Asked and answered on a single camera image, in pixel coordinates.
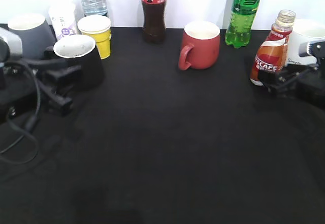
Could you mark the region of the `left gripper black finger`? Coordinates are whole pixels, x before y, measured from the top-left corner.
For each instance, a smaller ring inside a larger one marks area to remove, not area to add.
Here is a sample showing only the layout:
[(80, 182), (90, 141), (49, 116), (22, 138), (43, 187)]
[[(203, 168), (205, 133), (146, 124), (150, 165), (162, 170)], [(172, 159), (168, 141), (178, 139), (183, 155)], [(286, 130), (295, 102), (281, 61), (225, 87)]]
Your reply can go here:
[(73, 109), (73, 99), (57, 94), (51, 86), (42, 83), (42, 102), (49, 113), (66, 116)]

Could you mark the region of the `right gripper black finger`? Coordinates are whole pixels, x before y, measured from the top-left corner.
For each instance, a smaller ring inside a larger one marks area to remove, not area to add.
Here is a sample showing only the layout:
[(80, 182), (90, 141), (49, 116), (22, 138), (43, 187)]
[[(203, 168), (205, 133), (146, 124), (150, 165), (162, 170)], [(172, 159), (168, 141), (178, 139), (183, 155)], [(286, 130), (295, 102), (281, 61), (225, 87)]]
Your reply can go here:
[(288, 64), (284, 67), (285, 71), (288, 71), (289, 73), (301, 73), (305, 70), (318, 70), (318, 64), (309, 64), (309, 65), (296, 65), (296, 64)]

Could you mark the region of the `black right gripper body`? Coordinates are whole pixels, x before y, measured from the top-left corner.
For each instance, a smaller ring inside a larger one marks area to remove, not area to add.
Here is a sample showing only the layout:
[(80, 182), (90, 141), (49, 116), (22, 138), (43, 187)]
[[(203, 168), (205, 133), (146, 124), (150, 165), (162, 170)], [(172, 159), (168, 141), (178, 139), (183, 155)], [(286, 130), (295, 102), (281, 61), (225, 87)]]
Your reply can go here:
[(318, 70), (289, 73), (282, 69), (284, 88), (292, 91), (300, 100), (324, 110), (324, 58), (317, 58)]

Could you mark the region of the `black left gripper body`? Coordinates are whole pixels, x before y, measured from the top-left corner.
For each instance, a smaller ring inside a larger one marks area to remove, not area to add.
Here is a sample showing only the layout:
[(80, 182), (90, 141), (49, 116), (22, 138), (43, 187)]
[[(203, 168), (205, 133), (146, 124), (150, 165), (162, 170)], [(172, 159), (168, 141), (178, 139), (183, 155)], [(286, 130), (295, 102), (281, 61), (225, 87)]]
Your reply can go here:
[(27, 122), (37, 122), (41, 108), (41, 88), (35, 70), (43, 70), (39, 63), (1, 64), (1, 122), (15, 117), (36, 103), (34, 114)]

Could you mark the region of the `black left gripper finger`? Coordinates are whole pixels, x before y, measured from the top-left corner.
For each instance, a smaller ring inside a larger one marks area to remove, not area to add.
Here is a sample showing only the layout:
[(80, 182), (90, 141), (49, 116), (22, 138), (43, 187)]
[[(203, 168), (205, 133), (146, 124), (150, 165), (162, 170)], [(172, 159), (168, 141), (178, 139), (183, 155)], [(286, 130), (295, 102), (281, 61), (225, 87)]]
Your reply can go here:
[(45, 78), (54, 84), (76, 83), (82, 77), (82, 67), (72, 66), (60, 70), (47, 70)]

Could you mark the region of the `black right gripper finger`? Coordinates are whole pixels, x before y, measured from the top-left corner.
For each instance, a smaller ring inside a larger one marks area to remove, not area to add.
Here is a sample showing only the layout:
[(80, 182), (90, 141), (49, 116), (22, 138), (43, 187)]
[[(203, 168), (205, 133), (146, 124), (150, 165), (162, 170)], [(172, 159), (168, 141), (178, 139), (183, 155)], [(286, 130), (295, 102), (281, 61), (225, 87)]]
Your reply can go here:
[(281, 73), (270, 73), (264, 70), (258, 72), (258, 79), (268, 92), (283, 92), (283, 76)]

